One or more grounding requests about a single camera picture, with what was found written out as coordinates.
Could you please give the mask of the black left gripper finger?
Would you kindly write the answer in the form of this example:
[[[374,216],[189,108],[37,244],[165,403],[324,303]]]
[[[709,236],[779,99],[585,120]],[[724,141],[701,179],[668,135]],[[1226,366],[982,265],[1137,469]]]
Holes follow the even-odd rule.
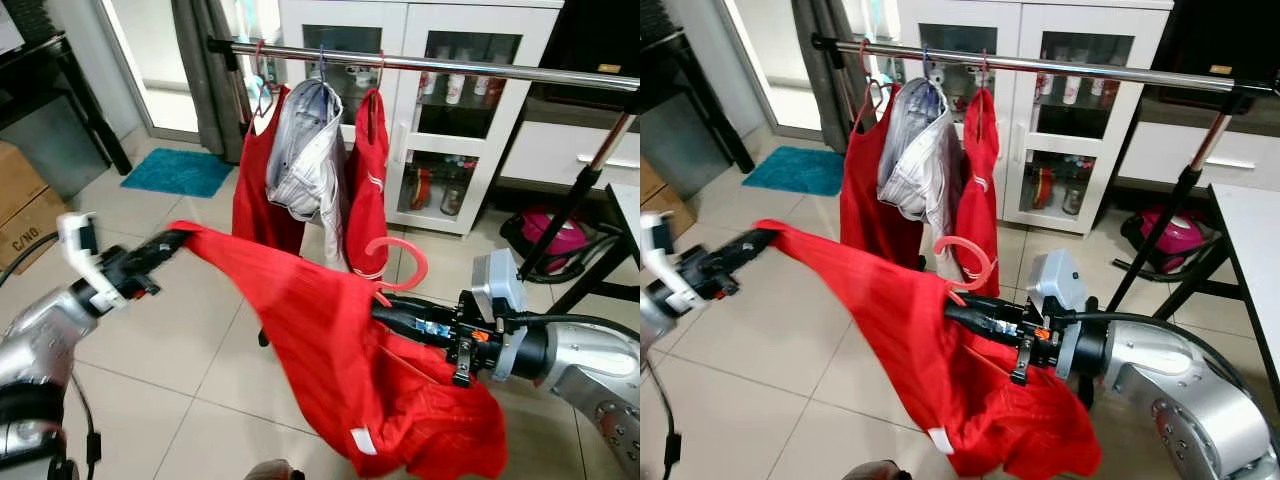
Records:
[[[141,262],[166,262],[177,255],[192,237],[192,230],[164,230],[140,246]]]
[[[767,276],[780,266],[780,251],[773,247],[754,250],[753,256],[737,269],[739,276]]]
[[[184,246],[161,244],[148,255],[148,274],[151,276],[157,276],[161,273],[177,270],[183,262],[191,262],[193,260],[195,256]]]
[[[726,262],[750,262],[771,247],[778,236],[776,229],[755,228],[724,244]]]

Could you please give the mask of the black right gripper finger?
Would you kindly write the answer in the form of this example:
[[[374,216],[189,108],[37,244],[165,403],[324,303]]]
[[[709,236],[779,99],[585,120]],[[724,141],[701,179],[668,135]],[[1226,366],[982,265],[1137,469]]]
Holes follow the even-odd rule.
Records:
[[[416,297],[388,297],[388,305],[372,302],[371,316],[381,325],[402,330],[436,330],[438,305]]]
[[[374,319],[404,339],[433,347],[442,347],[442,334],[435,323],[408,314],[375,314]]]
[[[984,315],[948,314],[947,319],[964,326],[970,333],[1000,344],[1005,343],[1004,323]]]
[[[963,297],[964,305],[948,300],[943,315],[966,328],[997,328],[1001,321],[1001,308],[1005,300],[991,297]]]

